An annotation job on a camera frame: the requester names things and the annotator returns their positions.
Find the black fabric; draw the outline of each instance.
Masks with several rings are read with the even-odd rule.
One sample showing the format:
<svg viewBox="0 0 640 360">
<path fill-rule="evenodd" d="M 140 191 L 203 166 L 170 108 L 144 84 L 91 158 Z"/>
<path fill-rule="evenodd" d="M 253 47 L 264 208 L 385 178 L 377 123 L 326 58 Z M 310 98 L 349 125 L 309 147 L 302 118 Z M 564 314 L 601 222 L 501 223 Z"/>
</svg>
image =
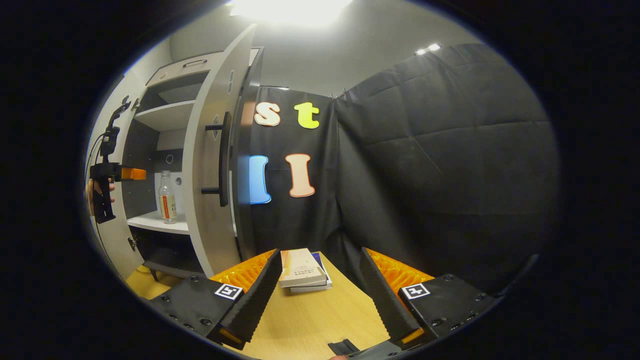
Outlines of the black fabric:
<svg viewBox="0 0 640 360">
<path fill-rule="evenodd" d="M 335 111 L 338 202 L 355 246 L 493 292 L 550 238 L 553 130 L 533 91 L 489 47 L 409 58 L 336 99 Z"/>
<path fill-rule="evenodd" d="M 360 248 L 495 293 L 551 238 L 559 158 L 518 72 L 482 44 L 443 47 L 384 70 L 338 99 L 261 88 L 281 123 L 252 126 L 269 158 L 269 204 L 252 206 L 260 251 L 321 250 L 358 287 Z M 317 129 L 296 104 L 320 109 Z M 311 156 L 316 193 L 293 198 L 284 157 Z"/>
</svg>

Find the cabinet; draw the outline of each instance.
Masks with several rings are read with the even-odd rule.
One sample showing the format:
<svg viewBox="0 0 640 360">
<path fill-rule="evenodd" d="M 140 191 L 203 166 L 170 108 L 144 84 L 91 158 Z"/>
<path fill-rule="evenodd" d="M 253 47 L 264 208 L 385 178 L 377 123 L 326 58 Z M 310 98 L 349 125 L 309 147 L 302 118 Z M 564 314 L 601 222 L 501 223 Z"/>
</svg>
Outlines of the cabinet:
<svg viewBox="0 0 640 360">
<path fill-rule="evenodd" d="M 245 104 L 262 60 L 263 49 L 251 49 L 254 31 L 249 26 L 222 52 L 161 67 L 147 83 L 124 154 L 124 163 L 147 170 L 147 180 L 123 183 L 123 193 L 127 224 L 152 270 L 211 277 L 255 255 L 247 216 L 250 132 L 243 129 L 253 117 Z M 220 126 L 206 130 L 212 124 Z M 173 225 L 157 210 L 162 170 L 176 181 Z"/>
</svg>

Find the book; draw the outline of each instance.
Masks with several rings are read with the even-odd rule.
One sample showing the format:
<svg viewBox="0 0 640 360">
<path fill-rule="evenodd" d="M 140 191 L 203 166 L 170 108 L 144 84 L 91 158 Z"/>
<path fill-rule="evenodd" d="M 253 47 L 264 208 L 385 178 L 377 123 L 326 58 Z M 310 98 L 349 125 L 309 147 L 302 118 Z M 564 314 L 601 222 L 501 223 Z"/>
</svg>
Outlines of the book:
<svg viewBox="0 0 640 360">
<path fill-rule="evenodd" d="M 326 284 L 326 274 L 309 249 L 283 250 L 280 255 L 282 257 L 281 287 Z"/>
<path fill-rule="evenodd" d="M 321 285 L 311 285 L 311 286 L 293 286 L 290 287 L 289 289 L 291 289 L 291 292 L 293 293 L 304 293 L 307 291 L 317 291 L 317 290 L 327 290 L 333 287 L 333 283 L 331 282 L 331 277 L 329 276 L 329 273 L 326 271 L 326 269 L 324 268 L 324 264 L 322 264 L 322 259 L 320 259 L 320 253 L 319 252 L 312 252 L 311 255 L 313 255 L 314 259 L 316 259 L 318 265 L 320 265 L 320 267 L 322 268 L 322 270 L 324 271 L 324 273 L 326 274 L 326 283 L 325 284 L 321 284 Z"/>
</svg>

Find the table surface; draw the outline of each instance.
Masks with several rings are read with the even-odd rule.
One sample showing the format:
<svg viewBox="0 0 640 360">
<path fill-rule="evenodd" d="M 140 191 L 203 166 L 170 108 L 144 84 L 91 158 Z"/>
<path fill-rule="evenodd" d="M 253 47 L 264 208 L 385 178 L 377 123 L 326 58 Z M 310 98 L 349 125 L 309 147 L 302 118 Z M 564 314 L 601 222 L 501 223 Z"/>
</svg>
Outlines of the table surface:
<svg viewBox="0 0 640 360">
<path fill-rule="evenodd" d="M 373 300 L 320 255 L 333 288 L 291 293 L 276 285 L 251 342 L 228 348 L 263 360 L 327 360 L 335 356 L 328 343 L 349 339 L 363 350 L 389 339 Z"/>
</svg>

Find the gray wall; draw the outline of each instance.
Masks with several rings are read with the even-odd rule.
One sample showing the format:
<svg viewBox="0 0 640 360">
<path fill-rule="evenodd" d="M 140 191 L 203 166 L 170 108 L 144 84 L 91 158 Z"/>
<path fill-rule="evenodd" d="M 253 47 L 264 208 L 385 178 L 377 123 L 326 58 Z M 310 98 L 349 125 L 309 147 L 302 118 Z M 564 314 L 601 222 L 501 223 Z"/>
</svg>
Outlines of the gray wall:
<svg viewBox="0 0 640 360">
<path fill-rule="evenodd" d="M 430 44 L 482 42 L 443 15 L 406 1 L 354 0 L 323 28 L 229 17 L 230 11 L 219 7 L 172 35 L 174 61 L 222 51 L 255 22 L 253 45 L 265 49 L 262 84 L 336 96 Z"/>
</svg>

